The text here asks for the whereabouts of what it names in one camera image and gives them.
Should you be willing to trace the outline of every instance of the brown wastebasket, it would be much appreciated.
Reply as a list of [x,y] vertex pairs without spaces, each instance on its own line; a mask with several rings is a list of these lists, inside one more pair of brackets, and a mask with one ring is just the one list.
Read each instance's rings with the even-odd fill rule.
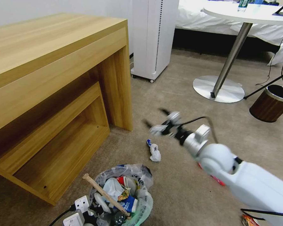
[[250,107],[249,112],[256,119],[275,122],[283,114],[283,86],[269,85]]

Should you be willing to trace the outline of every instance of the metal table leg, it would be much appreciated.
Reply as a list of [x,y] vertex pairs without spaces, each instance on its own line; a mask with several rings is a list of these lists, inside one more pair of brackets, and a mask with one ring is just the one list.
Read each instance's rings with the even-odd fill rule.
[[230,68],[232,67],[232,64],[236,59],[251,27],[252,24],[243,23],[219,77],[206,75],[193,81],[193,88],[197,93],[207,99],[223,103],[234,103],[243,99],[244,90],[241,85],[226,79],[226,76],[229,73]]

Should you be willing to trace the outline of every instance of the round table base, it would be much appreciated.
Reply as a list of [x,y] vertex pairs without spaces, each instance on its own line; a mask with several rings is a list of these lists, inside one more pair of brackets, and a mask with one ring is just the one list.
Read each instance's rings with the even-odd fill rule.
[[229,79],[226,79],[219,90],[216,98],[211,98],[211,92],[217,81],[217,76],[205,75],[196,78],[193,81],[194,90],[203,97],[222,103],[234,103],[243,99],[244,90],[241,85],[235,83]]

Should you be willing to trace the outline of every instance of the red paper cup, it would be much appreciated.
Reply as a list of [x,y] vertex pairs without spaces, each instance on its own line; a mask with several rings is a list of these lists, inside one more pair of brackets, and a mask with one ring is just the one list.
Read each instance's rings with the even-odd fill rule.
[[125,176],[117,177],[116,179],[120,184],[124,185],[125,187],[128,187],[128,180]]

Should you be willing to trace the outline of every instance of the carpet floor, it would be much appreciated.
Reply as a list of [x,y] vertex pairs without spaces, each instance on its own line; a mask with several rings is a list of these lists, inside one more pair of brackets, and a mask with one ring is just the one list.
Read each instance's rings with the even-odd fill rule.
[[[126,163],[143,163],[153,174],[154,185],[149,191],[154,205],[144,226],[241,225],[240,208],[245,206],[229,189],[203,172],[178,141],[150,136],[142,123],[144,118],[154,124],[165,121],[159,107],[180,111],[183,121],[209,116],[220,143],[241,159],[256,163],[283,180],[283,115],[275,123],[265,123],[248,111],[261,92],[247,100],[225,104],[205,99],[194,91],[195,78],[218,76],[224,62],[224,56],[173,49],[170,64],[155,83],[131,78],[134,130],[128,132],[112,126],[107,140],[55,207],[0,176],[0,225],[49,225],[74,200],[89,193],[90,186],[82,180],[84,173],[94,178],[112,166]],[[241,83],[249,94],[258,88],[256,83],[266,80],[266,63],[239,58],[228,78]],[[279,76],[280,70],[281,66],[272,67],[270,80]],[[207,122],[199,120],[186,128],[195,130],[203,123]],[[148,138],[158,145],[162,155],[159,163],[149,159]]]

